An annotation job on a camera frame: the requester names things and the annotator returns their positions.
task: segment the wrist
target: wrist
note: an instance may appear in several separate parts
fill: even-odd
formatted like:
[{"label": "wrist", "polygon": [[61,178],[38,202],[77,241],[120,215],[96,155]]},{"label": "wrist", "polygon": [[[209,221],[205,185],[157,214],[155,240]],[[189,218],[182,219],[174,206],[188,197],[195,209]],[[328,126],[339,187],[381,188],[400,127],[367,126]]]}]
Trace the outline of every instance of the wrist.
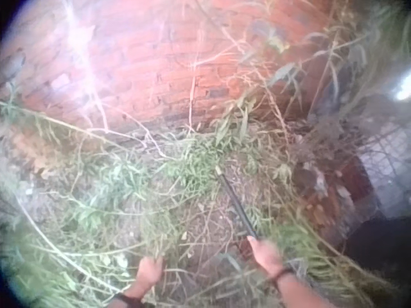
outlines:
[{"label": "wrist", "polygon": [[283,266],[283,264],[272,264],[269,267],[267,267],[265,269],[265,271],[268,274],[269,278],[274,278],[275,276],[277,276],[280,272],[282,272],[285,269],[285,267]]},{"label": "wrist", "polygon": [[128,289],[124,290],[123,294],[129,298],[142,300],[152,287],[151,284],[135,281]]}]

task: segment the dry grass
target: dry grass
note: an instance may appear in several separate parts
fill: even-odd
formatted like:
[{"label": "dry grass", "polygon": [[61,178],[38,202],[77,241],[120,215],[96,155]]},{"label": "dry grass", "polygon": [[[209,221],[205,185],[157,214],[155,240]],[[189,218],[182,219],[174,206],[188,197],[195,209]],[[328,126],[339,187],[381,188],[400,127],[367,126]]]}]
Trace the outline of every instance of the dry grass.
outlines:
[{"label": "dry grass", "polygon": [[[329,47],[303,62],[328,55],[324,75],[335,79],[345,48],[362,39],[343,41],[349,30],[330,27],[326,34],[312,35],[325,36]],[[188,128],[174,131],[149,131],[135,120],[136,132],[102,134],[17,107],[12,99],[0,103],[8,123],[25,123],[55,149],[47,159],[64,156],[54,172],[42,170],[46,179],[29,180],[35,184],[29,196],[19,179],[15,185],[1,179],[2,195],[15,209],[5,216],[2,264],[26,299],[37,298],[39,307],[101,307],[133,281],[143,255],[164,255],[164,278],[148,302],[280,307],[264,276],[234,246],[245,232],[216,180],[214,169],[220,166],[256,230],[279,243],[301,278],[338,305],[372,305],[361,287],[383,282],[334,251],[297,210],[291,181],[296,161],[290,153],[295,131],[270,89],[285,80],[295,92],[291,102],[301,102],[297,75],[302,67],[286,64],[264,78],[259,69],[269,71],[268,63],[227,30],[222,33],[248,64],[244,74],[233,76],[248,90],[202,132],[192,129],[190,118]],[[285,48],[272,35],[267,39],[269,46]],[[261,91],[263,99],[256,101]],[[253,116],[265,103],[275,119],[270,125]],[[11,160],[12,141],[12,135],[3,139]]]}]

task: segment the red brick wall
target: red brick wall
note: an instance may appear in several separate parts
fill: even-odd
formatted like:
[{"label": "red brick wall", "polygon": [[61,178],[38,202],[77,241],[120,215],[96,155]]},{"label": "red brick wall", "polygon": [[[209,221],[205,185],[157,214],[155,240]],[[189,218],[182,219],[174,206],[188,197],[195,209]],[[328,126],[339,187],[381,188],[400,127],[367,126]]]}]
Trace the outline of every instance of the red brick wall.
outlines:
[{"label": "red brick wall", "polygon": [[312,47],[296,45],[322,31],[328,1],[311,1],[277,0],[270,8],[264,0],[32,1],[10,27],[1,59],[22,48],[15,82],[24,106],[70,123],[101,128],[103,114],[117,130],[132,123],[128,115],[188,123],[190,105],[196,123],[255,78],[238,62],[270,28],[289,48],[263,54],[265,76],[312,55]]}]

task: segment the forearm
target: forearm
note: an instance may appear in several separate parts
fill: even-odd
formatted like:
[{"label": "forearm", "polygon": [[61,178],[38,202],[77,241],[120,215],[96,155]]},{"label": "forearm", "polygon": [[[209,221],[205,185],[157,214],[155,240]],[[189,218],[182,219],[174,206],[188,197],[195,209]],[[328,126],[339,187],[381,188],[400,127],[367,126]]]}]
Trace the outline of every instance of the forearm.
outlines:
[{"label": "forearm", "polygon": [[295,275],[288,274],[281,277],[277,286],[286,308],[335,308],[305,286]]}]

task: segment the person's right hand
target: person's right hand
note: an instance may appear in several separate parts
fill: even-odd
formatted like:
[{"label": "person's right hand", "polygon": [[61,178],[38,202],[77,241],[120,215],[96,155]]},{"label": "person's right hand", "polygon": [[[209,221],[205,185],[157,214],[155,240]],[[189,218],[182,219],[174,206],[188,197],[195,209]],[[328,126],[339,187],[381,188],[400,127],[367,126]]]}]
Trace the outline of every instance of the person's right hand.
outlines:
[{"label": "person's right hand", "polygon": [[247,236],[256,262],[268,273],[268,277],[275,277],[283,268],[283,262],[277,246],[270,241],[258,241]]}]

